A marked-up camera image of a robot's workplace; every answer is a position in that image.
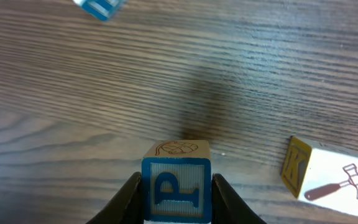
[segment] toy block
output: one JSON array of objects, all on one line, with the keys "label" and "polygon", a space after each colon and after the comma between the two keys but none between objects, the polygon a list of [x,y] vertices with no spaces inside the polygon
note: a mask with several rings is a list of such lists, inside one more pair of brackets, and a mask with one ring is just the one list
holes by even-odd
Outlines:
[{"label": "toy block", "polygon": [[142,160],[145,219],[211,221],[211,155],[208,141],[158,142]]},{"label": "toy block", "polygon": [[74,0],[74,2],[94,17],[106,21],[118,11],[125,0]]},{"label": "toy block", "polygon": [[281,177],[298,200],[358,216],[358,152],[293,136]]}]

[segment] blue and white block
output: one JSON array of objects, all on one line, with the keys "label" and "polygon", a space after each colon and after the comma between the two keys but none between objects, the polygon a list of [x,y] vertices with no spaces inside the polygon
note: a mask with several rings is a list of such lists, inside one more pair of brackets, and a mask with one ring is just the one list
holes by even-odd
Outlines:
[{"label": "blue and white block", "polygon": [[94,17],[106,21],[118,11],[125,0],[74,0],[74,2]]},{"label": "blue and white block", "polygon": [[211,157],[208,141],[155,144],[142,161],[145,219],[157,222],[211,221]]}]

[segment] wooden table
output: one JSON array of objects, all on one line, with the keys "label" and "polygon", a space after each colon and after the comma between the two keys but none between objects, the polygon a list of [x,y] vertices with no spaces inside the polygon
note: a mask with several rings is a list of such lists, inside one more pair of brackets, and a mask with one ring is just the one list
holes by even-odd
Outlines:
[{"label": "wooden table", "polygon": [[0,223],[85,223],[157,139],[267,223],[358,223],[285,188],[294,134],[358,151],[358,1],[0,0]]}]

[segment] yellow block side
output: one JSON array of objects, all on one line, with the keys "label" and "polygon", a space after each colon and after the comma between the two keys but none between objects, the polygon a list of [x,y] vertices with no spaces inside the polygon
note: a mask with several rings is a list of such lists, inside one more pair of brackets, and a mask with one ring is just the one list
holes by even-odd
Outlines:
[{"label": "yellow block side", "polygon": [[311,146],[292,136],[281,173],[284,184],[298,198],[308,167]]}]

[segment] hammer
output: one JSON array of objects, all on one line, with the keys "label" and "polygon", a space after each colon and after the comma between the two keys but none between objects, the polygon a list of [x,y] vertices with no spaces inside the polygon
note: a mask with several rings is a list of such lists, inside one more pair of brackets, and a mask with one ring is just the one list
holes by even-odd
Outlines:
[{"label": "hammer", "polygon": [[332,194],[343,187],[351,185],[356,188],[356,199],[358,199],[358,172],[356,165],[349,164],[347,166],[344,166],[343,170],[349,176],[347,180],[337,184],[326,184],[324,186],[308,190],[307,192],[305,192],[305,198],[309,201],[314,201],[316,199]]}]

